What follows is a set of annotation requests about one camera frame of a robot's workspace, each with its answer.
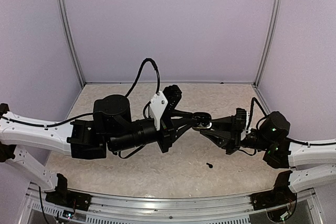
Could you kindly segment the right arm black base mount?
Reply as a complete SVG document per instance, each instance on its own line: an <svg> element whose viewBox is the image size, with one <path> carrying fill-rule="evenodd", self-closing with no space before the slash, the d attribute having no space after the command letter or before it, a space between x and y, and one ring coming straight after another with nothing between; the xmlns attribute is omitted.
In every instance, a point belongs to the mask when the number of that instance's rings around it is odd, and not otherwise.
<svg viewBox="0 0 336 224"><path fill-rule="evenodd" d="M250 199L253 210L272 208L297 201L297 194L289 189L289 177L292 171L278 174L274 187L271 190L251 194Z"/></svg>

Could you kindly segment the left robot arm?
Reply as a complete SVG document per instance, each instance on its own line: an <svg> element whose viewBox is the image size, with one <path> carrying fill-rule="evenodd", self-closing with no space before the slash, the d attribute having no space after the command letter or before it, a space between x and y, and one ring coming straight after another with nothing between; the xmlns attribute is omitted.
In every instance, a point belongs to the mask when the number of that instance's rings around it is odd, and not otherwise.
<svg viewBox="0 0 336 224"><path fill-rule="evenodd" d="M92 120L85 115L62 122L21 117L1 104L1 162L35 182L66 206L73 201L64 175L49 171L28 152L37 147L75 159L104 159L108 152L120 156L125 150L134 155L151 143L166 153L187 130L209 126L211 117L203 112L176 109L180 97L157 93L147 104L149 115L132 120L130 102L114 94L94 102Z"/></svg>

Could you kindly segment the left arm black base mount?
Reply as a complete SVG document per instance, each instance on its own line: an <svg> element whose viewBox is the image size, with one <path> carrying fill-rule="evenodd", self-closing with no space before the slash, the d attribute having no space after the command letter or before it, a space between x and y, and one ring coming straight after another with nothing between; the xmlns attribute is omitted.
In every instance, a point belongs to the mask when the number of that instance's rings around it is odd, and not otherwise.
<svg viewBox="0 0 336 224"><path fill-rule="evenodd" d="M90 194L69 190L67 178L60 173L57 173L56 176L57 185L53 191L46 193L45 200L73 210L88 211L92 196Z"/></svg>

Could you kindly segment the black earbud charging case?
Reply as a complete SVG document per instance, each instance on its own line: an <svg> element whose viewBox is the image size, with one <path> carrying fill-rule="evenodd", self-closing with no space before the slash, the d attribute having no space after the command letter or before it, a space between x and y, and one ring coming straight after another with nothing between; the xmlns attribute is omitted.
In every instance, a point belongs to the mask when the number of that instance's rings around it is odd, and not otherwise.
<svg viewBox="0 0 336 224"><path fill-rule="evenodd" d="M208 130L212 127L212 117L209 113L195 112L192 119L196 120L196 123L192 126L195 131Z"/></svg>

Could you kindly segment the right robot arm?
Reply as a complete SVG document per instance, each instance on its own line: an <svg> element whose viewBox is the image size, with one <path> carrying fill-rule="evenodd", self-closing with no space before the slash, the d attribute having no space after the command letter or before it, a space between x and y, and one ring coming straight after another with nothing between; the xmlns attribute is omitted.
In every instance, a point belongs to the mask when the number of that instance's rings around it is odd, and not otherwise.
<svg viewBox="0 0 336 224"><path fill-rule="evenodd" d="M289 138L290 123L278 111L264 115L255 128L252 115L238 108L236 114L201 123L200 134L231 155L243 148L263 152L263 160L283 169L278 186L269 192L273 205L292 193L335 182L335 140L299 141Z"/></svg>

